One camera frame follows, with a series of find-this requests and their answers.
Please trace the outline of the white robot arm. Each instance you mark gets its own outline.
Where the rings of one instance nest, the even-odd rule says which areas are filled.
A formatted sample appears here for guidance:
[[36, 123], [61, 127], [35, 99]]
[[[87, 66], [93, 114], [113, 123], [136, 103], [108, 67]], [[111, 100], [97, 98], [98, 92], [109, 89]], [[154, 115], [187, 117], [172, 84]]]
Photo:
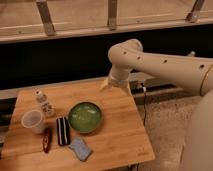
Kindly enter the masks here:
[[119, 87], [130, 94], [129, 74], [137, 70], [202, 96], [189, 121], [179, 171], [213, 171], [213, 59], [145, 53], [137, 39], [113, 45], [108, 58], [112, 67], [100, 90]]

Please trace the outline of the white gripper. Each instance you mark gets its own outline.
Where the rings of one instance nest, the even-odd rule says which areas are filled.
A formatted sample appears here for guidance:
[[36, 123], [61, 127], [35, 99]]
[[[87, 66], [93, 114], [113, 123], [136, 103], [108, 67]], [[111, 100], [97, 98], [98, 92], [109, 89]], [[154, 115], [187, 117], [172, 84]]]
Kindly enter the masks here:
[[101, 84], [100, 91], [103, 91], [103, 90], [109, 88], [109, 85], [113, 86], [113, 87], [118, 87], [118, 88], [127, 88], [127, 95], [128, 96], [132, 95], [131, 89], [129, 86], [129, 82], [127, 79], [118, 79], [118, 78], [114, 77], [113, 75], [109, 75], [108, 82], [103, 82]]

